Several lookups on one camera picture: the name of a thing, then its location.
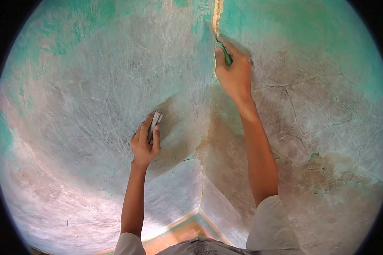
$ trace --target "shirt sleeve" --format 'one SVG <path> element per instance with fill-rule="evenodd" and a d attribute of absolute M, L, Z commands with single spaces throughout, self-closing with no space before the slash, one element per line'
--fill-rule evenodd
<path fill-rule="evenodd" d="M 258 205 L 246 245 L 249 251 L 290 249 L 302 253 L 278 195 L 267 197 Z"/>
<path fill-rule="evenodd" d="M 114 255 L 146 255 L 142 241 L 132 233 L 122 233 L 117 241 Z"/>

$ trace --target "hand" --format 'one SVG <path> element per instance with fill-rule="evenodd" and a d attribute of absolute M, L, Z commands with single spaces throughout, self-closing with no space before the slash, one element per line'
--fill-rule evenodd
<path fill-rule="evenodd" d="M 145 171 L 160 151 L 160 132 L 158 125 L 153 129 L 153 144 L 148 144 L 147 142 L 147 133 L 152 123 L 154 113 L 155 112 L 151 113 L 147 119 L 142 122 L 138 131 L 131 139 L 133 151 L 132 164 Z"/>
<path fill-rule="evenodd" d="M 215 48 L 216 74 L 220 84 L 233 99 L 237 108 L 247 102 L 252 102 L 251 96 L 251 64 L 248 58 L 242 54 L 234 45 L 219 38 L 219 41 L 231 53 L 233 59 L 231 66 L 224 61 L 224 52 L 221 48 Z"/>

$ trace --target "scraper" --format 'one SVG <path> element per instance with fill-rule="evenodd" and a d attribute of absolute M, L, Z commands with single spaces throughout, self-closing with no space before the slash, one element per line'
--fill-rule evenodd
<path fill-rule="evenodd" d="M 216 40 L 216 44 L 215 44 L 215 47 L 216 48 L 221 48 L 224 52 L 224 61 L 225 61 L 225 64 L 229 67 L 231 66 L 231 64 L 233 63 L 233 60 L 230 58 L 230 55 L 227 53 L 227 50 L 225 49 L 224 45 L 222 43 L 219 42 L 219 40 L 217 39 L 217 35 L 212 27 L 212 25 L 208 24 L 207 23 L 207 26 L 209 27 L 210 29 L 210 32 L 212 33 L 212 35 L 214 36 L 214 39 Z"/>

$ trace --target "tool handle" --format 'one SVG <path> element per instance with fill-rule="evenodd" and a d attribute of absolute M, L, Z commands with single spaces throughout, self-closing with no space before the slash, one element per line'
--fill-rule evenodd
<path fill-rule="evenodd" d="M 221 48 L 224 52 L 224 61 L 225 64 L 229 67 L 233 63 L 233 60 L 230 58 L 230 55 L 227 53 L 227 50 L 225 49 L 224 45 L 220 42 L 216 43 L 217 48 Z"/>

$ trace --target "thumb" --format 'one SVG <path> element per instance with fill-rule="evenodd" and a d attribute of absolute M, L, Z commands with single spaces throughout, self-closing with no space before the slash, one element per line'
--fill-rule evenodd
<path fill-rule="evenodd" d="M 225 64 L 225 55 L 221 48 L 216 47 L 214 49 L 214 55 L 216 57 L 216 73 L 219 69 L 227 67 Z"/>
<path fill-rule="evenodd" d="M 156 154 L 160 151 L 160 131 L 159 131 L 159 125 L 156 125 L 153 129 L 153 145 L 152 145 L 152 151 Z"/>

